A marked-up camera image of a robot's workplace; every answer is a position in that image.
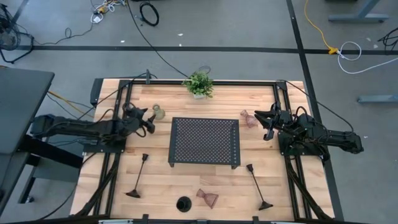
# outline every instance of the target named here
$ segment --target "pink glass vase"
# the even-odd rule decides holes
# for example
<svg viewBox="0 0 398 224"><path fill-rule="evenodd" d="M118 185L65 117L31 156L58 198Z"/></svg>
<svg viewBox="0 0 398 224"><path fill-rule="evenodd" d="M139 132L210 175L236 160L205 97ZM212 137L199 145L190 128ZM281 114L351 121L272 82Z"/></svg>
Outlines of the pink glass vase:
<svg viewBox="0 0 398 224"><path fill-rule="evenodd" d="M213 193L204 193L201 189L198 190L197 197L201 197L205 199L206 204L213 209L213 207L216 205L218 195L213 194Z"/></svg>
<svg viewBox="0 0 398 224"><path fill-rule="evenodd" d="M242 110L241 115L246 118L246 123L249 128L252 128L257 125L257 119L253 115L249 115L246 110Z"/></svg>

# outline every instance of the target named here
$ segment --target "black candlestick holder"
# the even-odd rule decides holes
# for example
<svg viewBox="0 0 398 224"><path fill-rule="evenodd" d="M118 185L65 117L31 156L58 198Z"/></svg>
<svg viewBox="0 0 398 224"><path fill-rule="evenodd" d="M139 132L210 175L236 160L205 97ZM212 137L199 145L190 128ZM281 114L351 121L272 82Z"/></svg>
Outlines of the black candlestick holder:
<svg viewBox="0 0 398 224"><path fill-rule="evenodd" d="M249 165L247 165L246 167L248 168L249 172L250 172L251 175L253 176L253 179L254 179L254 181L255 181L255 183L256 183L257 189L259 190L259 193L260 193L260 196L261 196L262 203L261 203L261 206L259 207L259 211L264 210L264 209L267 209L267 208L273 207L272 204L267 203L267 202L264 200L264 198L262 197L262 194L261 194L259 185L257 184L256 177L254 176L254 173L253 173L253 170L254 170L254 169L253 169L253 165L252 165L252 164L249 164Z"/></svg>
<svg viewBox="0 0 398 224"><path fill-rule="evenodd" d="M137 192L137 185L138 185L139 177L141 176L142 167L144 166L144 163L148 159L148 157L149 157L148 154L143 154L142 155L142 164L141 164L141 168L139 169L139 174L138 174L136 186L134 187L134 190L126 193L127 196L135 197L135 198L141 198L141 196Z"/></svg>

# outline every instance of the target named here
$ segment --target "yellow cable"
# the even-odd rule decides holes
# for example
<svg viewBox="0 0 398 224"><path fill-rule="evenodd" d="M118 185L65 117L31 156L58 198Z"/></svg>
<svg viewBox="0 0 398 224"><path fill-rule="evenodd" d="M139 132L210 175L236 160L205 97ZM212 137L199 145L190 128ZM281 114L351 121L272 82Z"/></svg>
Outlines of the yellow cable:
<svg viewBox="0 0 398 224"><path fill-rule="evenodd" d="M323 35L322 30L319 29L319 28L308 18L308 16L307 16L307 4L308 4L308 0L305 1L305 5L304 5L304 16L305 16L305 18L307 19L307 21L308 21L314 28L316 28L316 29L321 33L323 43L325 43L325 45L329 48L329 54L331 55L331 54L337 53L338 49L337 49L336 47L330 47L330 46L328 45L328 43L327 43L326 40L325 40L325 36Z"/></svg>
<svg viewBox="0 0 398 224"><path fill-rule="evenodd" d="M79 108L77 108L75 105L71 104L71 103L70 103L67 99L65 99L64 97L62 97L62 96L60 96L60 95L58 95L58 94L56 94L56 93L54 93L54 92L52 92L52 91L49 91L49 93L50 93L51 95L57 97L58 99L63 100L64 102L66 102L67 104L69 104L69 106L71 106L73 109L79 111L80 113L82 113L82 114L85 113L85 112L83 112L82 110L80 110Z"/></svg>

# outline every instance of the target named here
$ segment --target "green plant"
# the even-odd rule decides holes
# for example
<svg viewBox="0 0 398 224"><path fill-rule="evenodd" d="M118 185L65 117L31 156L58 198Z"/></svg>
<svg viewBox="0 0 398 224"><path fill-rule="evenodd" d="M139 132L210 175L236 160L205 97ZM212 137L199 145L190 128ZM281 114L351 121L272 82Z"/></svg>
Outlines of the green plant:
<svg viewBox="0 0 398 224"><path fill-rule="evenodd" d="M209 79L206 72L197 71L194 72L190 79L182 82L190 93L195 95L206 95L212 98L211 93L213 92L213 80Z"/></svg>

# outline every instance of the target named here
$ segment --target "black cable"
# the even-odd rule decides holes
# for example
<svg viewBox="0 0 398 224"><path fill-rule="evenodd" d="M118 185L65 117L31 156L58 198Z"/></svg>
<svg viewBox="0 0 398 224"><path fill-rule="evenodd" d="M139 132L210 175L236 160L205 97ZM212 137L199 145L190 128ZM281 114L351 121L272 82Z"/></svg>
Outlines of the black cable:
<svg viewBox="0 0 398 224"><path fill-rule="evenodd" d="M156 15L156 22L155 23L151 23L145 18L144 14L142 13L142 8L144 6L149 6L153 10L153 12L155 13L155 15ZM150 2L141 2L140 5L139 5L139 12L141 13L142 21L145 22L146 24L148 24L150 26L153 26L153 27L155 27L155 26L157 26L159 24L159 13L157 12L155 6L152 5Z"/></svg>
<svg viewBox="0 0 398 224"><path fill-rule="evenodd" d="M123 103L122 105L122 109L123 111L126 111L126 106L127 105L131 105L133 108L135 108L136 106L134 105L134 103L128 102L128 103Z"/></svg>
<svg viewBox="0 0 398 224"><path fill-rule="evenodd" d="M67 27L66 29L65 29L65 37L64 38L61 38L61 39L59 39L59 40L57 40L56 42L46 42L46 43L40 43L39 41L37 41L37 40L33 40L36 44L39 44L39 45L48 45L48 44L54 44L54 45L56 45L56 44L58 44L59 42L61 42L61 41L63 41L63 40L67 40L67 39L71 39L71 38L74 38L74 37L81 37L81 36L84 36L84 35L86 35L87 33L89 33L92 29L93 29L93 23L91 23L91 26L90 26L90 28L88 29L88 30L86 30L84 33L82 33L82 34L75 34L75 35L72 35L72 29L71 28L69 28L69 27Z"/></svg>
<svg viewBox="0 0 398 224"><path fill-rule="evenodd" d="M84 138L77 138L77 139L68 140L68 141L47 142L47 143L49 143L49 144L59 144L59 143L65 143L65 142L72 142L72 141L76 141L76 140L79 140L79 139L84 139Z"/></svg>
<svg viewBox="0 0 398 224"><path fill-rule="evenodd" d="M296 85L294 85L293 83L286 81L286 80L277 80L277 81L283 81L283 82L287 82L289 84L291 84L292 86L294 86L296 89L300 90L302 93L304 93L307 97L310 98L310 100L317 102L319 105L323 106L324 109L328 110L329 112L331 112L332 114L334 114L335 116L337 116L338 118L342 119L345 123L348 124L348 126L351 128L351 132L345 136L349 136L351 134L354 133L354 127L343 117L341 117L340 115L338 115L336 112L332 111L331 109L329 109L327 106L325 106L323 103L320 103L319 101L315 100L314 98L312 98L308 93L304 92L303 90L301 90L299 87L297 87Z"/></svg>
<svg viewBox="0 0 398 224"><path fill-rule="evenodd" d="M140 30L140 28L139 28L139 26L138 26L138 24L137 24L137 22L136 22L136 19L134 18L134 15L132 14L129 1L127 1L127 6L129 7L129 11L130 11L130 15L131 15L132 21L134 22L134 25L136 25L138 32L141 34L142 38L144 38L144 40L149 44L149 46L152 47L152 49L154 50L154 52L155 52L167 65L169 65L170 67L172 67L172 68L173 68L174 70L176 70L179 74L185 76L186 78L189 78L188 75L184 74L183 72L181 72L180 70L178 70L177 68L175 68L173 65L171 65L170 63L168 63L168 62L160 55L160 53L158 53L158 51L156 50L156 48L155 48L152 44L150 44L150 42L146 39L146 37L144 36L144 34L141 32L141 30Z"/></svg>
<svg viewBox="0 0 398 224"><path fill-rule="evenodd" d="M39 135L42 135L42 134L46 134L51 129L53 129L53 128L57 127L58 125L61 125L61 124L74 124L74 125L81 125L81 126L85 126L86 125L86 124L74 123L74 122L71 122L71 121L62 121L62 122L59 122L59 123L51 125L47 130L45 130L45 131L43 131L43 132L41 132L39 134L35 134L34 136L39 136Z"/></svg>
<svg viewBox="0 0 398 224"><path fill-rule="evenodd" d="M323 125L322 123L315 121L317 124L319 124L320 126L323 127L323 129L326 132L326 139L323 141L323 143L326 143L329 140L329 130L325 127L325 125ZM321 140L321 138L323 138L325 135L321 135L319 136L319 138L316 140L317 142L319 142L319 140Z"/></svg>
<svg viewBox="0 0 398 224"><path fill-rule="evenodd" d="M208 65L204 65L198 68L197 72L200 72L203 69L207 69L208 71L206 71L206 74L208 75L211 72L211 67Z"/></svg>
<svg viewBox="0 0 398 224"><path fill-rule="evenodd" d="M80 138L80 139L75 139L75 140L69 141L69 142L67 142L67 143L63 143L63 144L56 145L55 147L70 145L70 144L73 144L73 143L78 142L79 140L81 140L81 138Z"/></svg>
<svg viewBox="0 0 398 224"><path fill-rule="evenodd" d="M74 118L77 119L77 117L76 117L75 115L73 115L71 112L69 112L67 109L65 109L60 103L58 103L57 100L51 98L51 96L50 96L48 93L47 93L46 95L50 98L50 100L52 100L52 101L54 101L56 104L58 104L58 106L60 106L60 107L61 107L65 112L67 112L70 116L72 116L72 117L74 117Z"/></svg>
<svg viewBox="0 0 398 224"><path fill-rule="evenodd" d="M145 128L144 128L144 127L141 127L141 128L142 128L142 130L144 131L144 135L140 135L137 131L136 131L136 134L137 134L138 136L144 138L145 136L147 136L147 132L145 131Z"/></svg>
<svg viewBox="0 0 398 224"><path fill-rule="evenodd" d="M101 117L99 120L95 121L93 124L99 123L99 122L105 117L105 115L106 115L109 111L113 111L113 112L114 112L113 109L107 109L107 110L105 111L105 113L102 114L102 117Z"/></svg>
<svg viewBox="0 0 398 224"><path fill-rule="evenodd" d="M393 29L392 31L390 31L388 34L386 34L384 37L380 38L378 40L378 42L382 41L383 45L384 45L384 53L386 55L389 55L387 53L387 47L391 47L390 52L392 52L394 50L394 47L397 45L398 43L398 36L395 37L390 37L390 35L394 32L398 31L398 28ZM395 39L395 41L393 41L392 43L388 43L388 40L392 40Z"/></svg>
<svg viewBox="0 0 398 224"><path fill-rule="evenodd" d="M307 121L308 121L308 113L307 113L307 110L304 108L304 107L302 107L302 106L299 106L297 109L296 109L296 114L295 114L295 119L297 119L298 118L298 114L299 114L299 110L304 110L304 113L305 113L305 118L307 119Z"/></svg>
<svg viewBox="0 0 398 224"><path fill-rule="evenodd" d="M89 159L91 159L95 154L97 154L97 153L96 153L96 152L95 152L95 153L92 153L85 161L83 161L83 163L81 164L80 168L82 168L82 167L85 165L85 163L86 163ZM55 212L57 212L60 208L62 208L62 206L64 206L64 205L66 204L66 202L70 199L70 197L73 195L73 193L74 193L76 187L77 187L77 183L76 183L76 185L73 187L72 192L70 192L70 195L67 197L67 199L66 199L60 206L58 206L58 207L57 207L56 209L54 209L52 212L48 213L47 215L45 215L45 216L43 216L42 218L39 218L39 219L37 219L37 220L43 220L43 219L45 219L45 218L51 216L51 215L54 214Z"/></svg>
<svg viewBox="0 0 398 224"><path fill-rule="evenodd" d="M118 88L117 90L113 91L111 94L109 94L108 96L106 96L105 98L103 98L102 100L100 100L100 101L97 103L97 106L98 106L100 103L102 103L104 100L108 99L108 98L111 97L113 94L115 94L116 92L118 92L119 90L123 89L125 86L130 85L136 78L139 78L139 77L141 77L141 76L143 76L143 75L146 75L146 73L142 73L142 74L140 74L140 75L134 77L134 78L133 78L131 81L129 81L127 84L125 84L125 85L121 86L120 88ZM83 115L81 115L77 120L80 120L82 117L84 117L84 115L88 114L92 109L95 109L95 107L92 106L88 111L86 111L86 113L84 113Z"/></svg>
<svg viewBox="0 0 398 224"><path fill-rule="evenodd" d="M91 108L90 106L87 106L87 105L85 105L85 104L83 104L83 103L79 103L79 102L76 102L76 101L72 101L72 100L67 100L69 103L74 103L74 104L76 104L76 105L80 105L80 106L84 106L85 108Z"/></svg>

